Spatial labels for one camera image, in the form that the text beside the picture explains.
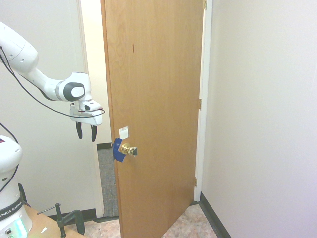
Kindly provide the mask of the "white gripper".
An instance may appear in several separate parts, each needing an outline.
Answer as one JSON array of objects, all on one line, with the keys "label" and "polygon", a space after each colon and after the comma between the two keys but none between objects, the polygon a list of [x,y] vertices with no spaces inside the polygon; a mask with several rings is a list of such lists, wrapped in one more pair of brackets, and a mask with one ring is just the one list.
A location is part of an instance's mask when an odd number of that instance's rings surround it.
[{"label": "white gripper", "polygon": [[83,138],[82,124],[91,125],[91,140],[92,142],[96,141],[98,125],[101,125],[103,122],[102,119],[103,110],[93,110],[93,111],[79,111],[75,108],[74,105],[70,105],[70,119],[75,121],[76,131],[79,139]]}]

